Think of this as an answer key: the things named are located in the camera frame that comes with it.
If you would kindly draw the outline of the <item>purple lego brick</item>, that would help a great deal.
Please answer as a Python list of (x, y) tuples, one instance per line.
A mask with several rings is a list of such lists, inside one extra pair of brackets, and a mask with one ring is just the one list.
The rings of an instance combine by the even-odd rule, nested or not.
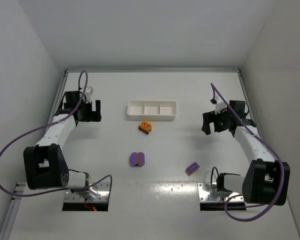
[(198, 169), (199, 169), (199, 164), (197, 162), (193, 162), (191, 165), (189, 165), (186, 169), (185, 169), (185, 173), (190, 176), (193, 173), (195, 173)]

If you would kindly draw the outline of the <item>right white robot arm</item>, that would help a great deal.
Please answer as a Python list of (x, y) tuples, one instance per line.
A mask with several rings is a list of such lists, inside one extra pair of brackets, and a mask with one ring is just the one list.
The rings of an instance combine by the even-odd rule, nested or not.
[(250, 204), (268, 205), (280, 190), (275, 205), (282, 206), (287, 200), (290, 178), (290, 166), (279, 163), (265, 145), (258, 138), (257, 125), (247, 118), (246, 103), (240, 100), (231, 100), (226, 105), (219, 97), (211, 100), (215, 109), (203, 113), (201, 130), (211, 134), (210, 124), (214, 131), (220, 133), (228, 130), (240, 144), (249, 168), (245, 176), (236, 173), (220, 173), (215, 187), (219, 192), (236, 192), (243, 196)]

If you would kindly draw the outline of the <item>purple brown lego stack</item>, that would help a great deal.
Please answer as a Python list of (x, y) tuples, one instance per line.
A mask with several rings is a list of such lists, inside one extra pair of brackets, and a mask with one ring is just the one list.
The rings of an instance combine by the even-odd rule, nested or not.
[(145, 154), (143, 152), (133, 152), (130, 155), (129, 163), (132, 167), (143, 167), (145, 165)]

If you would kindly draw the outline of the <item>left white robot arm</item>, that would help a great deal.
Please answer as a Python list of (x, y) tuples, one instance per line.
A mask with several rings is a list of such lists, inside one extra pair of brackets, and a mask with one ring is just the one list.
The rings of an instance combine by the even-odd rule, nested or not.
[(62, 152), (67, 138), (79, 122), (100, 122), (101, 101), (92, 101), (93, 88), (87, 87), (78, 109), (75, 108), (82, 95), (81, 90), (66, 91), (53, 115), (56, 123), (48, 127), (44, 136), (32, 147), (23, 151), (26, 181), (31, 190), (56, 188), (81, 188), (89, 185), (89, 174), (68, 168)]

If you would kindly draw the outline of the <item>yellow orange lego stack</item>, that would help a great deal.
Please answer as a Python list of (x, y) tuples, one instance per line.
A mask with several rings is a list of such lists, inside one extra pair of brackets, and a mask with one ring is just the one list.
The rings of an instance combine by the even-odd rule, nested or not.
[(150, 132), (152, 131), (153, 127), (152, 127), (152, 124), (148, 121), (142, 121), (140, 123), (140, 125), (138, 126), (138, 129), (140, 131), (142, 131), (143, 133), (149, 135)]

